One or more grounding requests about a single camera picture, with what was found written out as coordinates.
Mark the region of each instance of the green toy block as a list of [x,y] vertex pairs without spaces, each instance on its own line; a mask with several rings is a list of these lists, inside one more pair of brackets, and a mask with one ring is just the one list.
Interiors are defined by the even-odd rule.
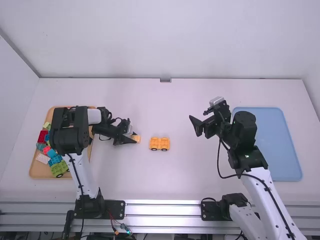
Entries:
[[51,167],[51,172],[56,178],[61,178],[64,175],[64,172],[62,171],[62,168],[59,164],[60,163],[54,164]]
[[51,123],[50,122],[45,122],[45,124],[43,124],[43,128],[50,130],[51,129]]
[[62,169],[63,173],[65,173],[69,170],[68,165],[65,162],[65,160],[61,160],[61,162],[59,162],[59,164],[61,165],[61,169]]
[[55,176],[56,178],[61,178],[64,175],[64,173],[69,170],[65,160],[62,160],[59,163],[53,164],[50,168],[53,176]]

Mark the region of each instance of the wire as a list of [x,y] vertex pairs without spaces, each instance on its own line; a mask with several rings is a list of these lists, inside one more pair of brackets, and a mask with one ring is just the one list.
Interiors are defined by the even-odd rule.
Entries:
[[[219,174],[219,177],[222,178],[222,179],[229,179],[229,178],[233,178],[233,177],[241,177],[241,176],[247,176],[247,177],[251,177],[251,178],[254,178],[256,180],[258,180],[260,183],[262,183],[262,185],[264,185],[265,187],[265,190],[270,194],[270,197],[272,198],[273,200],[273,203],[275,205],[275,207],[277,208],[283,222],[284,222],[284,225],[285,225],[285,228],[288,230],[289,232],[289,235],[291,237],[292,240],[295,240],[295,237],[294,237],[294,234],[292,233],[286,219],[285,219],[285,216],[283,215],[274,195],[272,194],[272,192],[270,191],[269,187],[267,186],[267,184],[262,181],[260,178],[256,177],[256,176],[253,176],[253,175],[250,175],[250,174],[246,174],[246,173],[241,173],[241,174],[232,174],[232,175],[229,175],[229,176],[222,176],[221,173],[220,173],[220,169],[219,169],[219,155],[220,155],[220,146],[221,146],[221,143],[223,143],[222,139],[220,138],[219,139],[219,145],[218,145],[218,153],[217,153],[217,158],[216,158],[216,167],[217,167],[217,170],[218,170],[218,174]],[[226,149],[227,151],[229,151],[229,149],[227,148],[227,146],[225,145],[225,143],[222,144]]]
[[206,212],[206,213],[212,213],[211,211],[209,211],[207,208],[206,208],[206,205],[204,205],[204,201],[205,200],[211,200],[213,202],[215,202],[215,204],[219,207],[219,204],[218,202],[212,198],[212,197],[205,197],[204,199],[201,200],[200,204],[201,204],[201,207],[203,208],[203,210]]
[[242,230],[241,230],[241,232],[240,232],[240,234],[238,235],[238,237],[235,239],[235,240],[238,240],[240,237],[242,237],[242,234],[243,232],[242,232]]
[[75,173],[75,176],[76,176],[76,179],[77,179],[77,181],[78,181],[78,183],[79,183],[79,186],[78,186],[78,188],[80,188],[81,189],[81,208],[82,208],[82,224],[81,224],[81,230],[80,230],[80,236],[82,235],[82,231],[83,231],[83,229],[84,229],[84,223],[85,223],[85,210],[84,210],[84,189],[83,189],[83,186],[82,186],[82,184],[81,184],[81,182],[80,182],[80,179],[79,179],[79,176],[78,176],[78,172],[77,172],[77,169],[76,169],[76,165],[75,165],[75,160],[72,158],[72,156],[69,154],[69,153],[66,153],[68,156],[69,156],[69,158],[70,158],[70,160],[69,160],[69,162],[71,162],[72,163],[72,166],[73,166],[73,170],[74,170],[74,173]]
[[85,238],[85,237],[88,237],[88,236],[91,236],[91,235],[90,234],[89,235],[84,235],[84,236],[82,236],[80,238],[82,239],[82,238]]

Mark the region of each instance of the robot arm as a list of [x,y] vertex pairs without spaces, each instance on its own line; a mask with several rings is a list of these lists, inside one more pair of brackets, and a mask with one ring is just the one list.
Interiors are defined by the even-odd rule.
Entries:
[[77,218],[107,218],[104,198],[95,182],[89,166],[89,126],[92,134],[100,134],[113,140],[113,145],[137,143],[131,137],[130,120],[116,119],[105,107],[90,109],[87,106],[57,107],[53,111],[49,141],[53,149],[67,163],[76,186],[75,216]]
[[195,133],[199,137],[204,132],[207,139],[214,135],[228,152],[228,161],[248,190],[258,210],[261,220],[253,214],[251,206],[242,193],[224,195],[219,203],[222,215],[235,221],[249,240],[304,240],[306,239],[290,217],[280,199],[271,178],[268,164],[255,146],[257,132],[256,117],[247,111],[234,115],[232,123],[229,105],[223,97],[210,101],[210,107],[203,115],[214,113],[204,121],[189,116]]

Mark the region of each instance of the red toy block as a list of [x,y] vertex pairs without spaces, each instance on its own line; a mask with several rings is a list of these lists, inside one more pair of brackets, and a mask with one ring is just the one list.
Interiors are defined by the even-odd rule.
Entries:
[[39,144],[45,144],[46,143],[45,138],[46,138],[47,134],[48,134],[48,130],[41,130],[40,131],[40,134],[39,134],[39,137],[38,137],[38,143]]
[[51,147],[46,146],[42,151],[45,155],[47,155],[47,153],[50,151]]

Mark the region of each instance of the table surface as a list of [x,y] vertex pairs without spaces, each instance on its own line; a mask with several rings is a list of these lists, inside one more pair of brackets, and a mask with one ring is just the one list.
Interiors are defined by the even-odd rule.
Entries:
[[[0,181],[0,201],[72,202],[71,179],[32,179],[29,167],[39,131],[52,106],[105,106],[130,118],[141,143],[113,146],[95,136],[91,170],[105,199],[200,200],[228,193],[250,196],[237,178],[220,179],[218,138],[196,137],[189,115],[200,119],[209,100],[235,107],[282,109],[301,164],[299,182],[276,182],[285,201],[320,202],[320,123],[299,79],[40,79]],[[169,137],[170,150],[151,151],[151,137]],[[233,174],[221,152],[223,175]]]

